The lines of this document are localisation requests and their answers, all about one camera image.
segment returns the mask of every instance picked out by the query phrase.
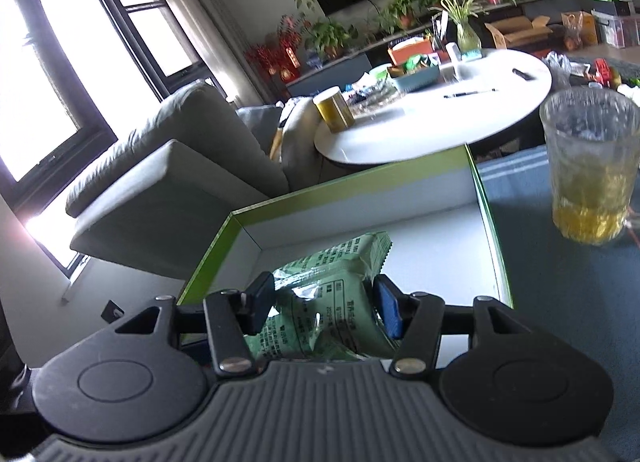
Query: glass rim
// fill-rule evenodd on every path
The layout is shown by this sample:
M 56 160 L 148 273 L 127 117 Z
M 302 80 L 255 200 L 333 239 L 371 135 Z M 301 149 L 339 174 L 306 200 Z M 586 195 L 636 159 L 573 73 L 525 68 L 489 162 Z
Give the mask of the glass rim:
M 561 137 L 571 138 L 572 140 L 580 140 L 582 142 L 589 142 L 591 144 L 607 144 L 611 142 L 626 142 L 627 140 L 635 140 L 640 138 L 640 126 L 638 130 L 632 135 L 628 135 L 628 137 L 616 138 L 615 140 L 591 140 L 589 138 L 569 135 L 568 133 L 559 130 L 555 125 L 551 124 L 549 121 L 546 121 L 543 117 L 543 113 L 546 113 L 547 106 L 556 98 L 566 95 L 572 90 L 587 90 L 591 93 L 591 95 L 600 95 L 603 98 L 615 98 L 616 100 L 622 100 L 623 104 L 630 106 L 634 111 L 638 111 L 638 117 L 640 118 L 640 106 L 638 106 L 634 101 L 632 101 L 628 96 L 622 95 L 622 93 L 616 92 L 615 90 L 611 90 L 610 88 L 606 89 L 596 89 L 589 88 L 588 86 L 572 86 L 571 88 L 567 88 L 565 90 L 560 90 L 559 92 L 553 93 L 551 96 L 547 97 L 545 102 L 540 105 L 540 122 L 542 122 L 542 126 L 546 132 L 547 129 L 552 130 L 553 133 L 559 135 Z

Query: gray sofa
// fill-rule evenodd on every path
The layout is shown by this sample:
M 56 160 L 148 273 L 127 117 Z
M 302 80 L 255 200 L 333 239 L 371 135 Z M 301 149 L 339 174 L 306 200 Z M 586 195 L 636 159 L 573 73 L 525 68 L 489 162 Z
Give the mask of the gray sofa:
M 309 98 L 284 126 L 281 164 L 271 161 L 264 130 L 275 133 L 275 116 L 254 124 L 205 82 L 178 90 L 76 178 L 66 200 L 71 248 L 189 279 L 231 211 L 351 172 L 316 151 L 321 117 Z

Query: brown cardboard box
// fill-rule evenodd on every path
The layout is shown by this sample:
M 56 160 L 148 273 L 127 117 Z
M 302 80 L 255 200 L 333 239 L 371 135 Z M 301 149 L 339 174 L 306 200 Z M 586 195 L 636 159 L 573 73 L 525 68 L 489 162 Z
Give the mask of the brown cardboard box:
M 392 50 L 391 48 L 389 48 L 388 52 L 391 60 L 393 61 L 393 64 L 395 64 L 395 66 L 398 66 L 398 64 L 406 63 L 406 60 L 409 57 L 415 56 L 416 54 L 433 54 L 433 46 L 431 46 L 431 41 L 425 39 L 423 41 L 418 41 L 417 43 L 414 43 L 412 45 L 398 48 L 398 50 Z
M 535 41 L 547 39 L 552 30 L 546 26 L 547 16 L 538 16 L 533 21 L 524 16 L 501 19 L 494 23 L 485 23 L 494 36 L 496 48 L 517 48 Z
M 565 12 L 562 14 L 562 24 L 569 26 L 569 16 L 579 16 L 580 12 Z M 598 44 L 598 31 L 596 30 L 596 21 L 588 12 L 582 12 L 582 32 L 580 32 L 582 44 L 590 47 Z

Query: curtain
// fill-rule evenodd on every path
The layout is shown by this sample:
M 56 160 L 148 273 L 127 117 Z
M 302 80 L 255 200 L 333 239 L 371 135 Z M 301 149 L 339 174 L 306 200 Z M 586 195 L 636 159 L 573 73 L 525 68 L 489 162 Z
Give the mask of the curtain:
M 273 101 L 270 90 L 244 58 L 248 43 L 222 0 L 166 1 L 191 44 L 236 106 L 259 106 Z

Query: green vase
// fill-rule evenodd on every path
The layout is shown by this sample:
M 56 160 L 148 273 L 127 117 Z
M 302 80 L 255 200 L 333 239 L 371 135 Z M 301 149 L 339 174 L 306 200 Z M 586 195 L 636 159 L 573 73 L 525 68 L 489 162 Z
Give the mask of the green vase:
M 477 53 L 482 48 L 478 34 L 471 28 L 468 21 L 458 23 L 458 48 L 462 55 Z

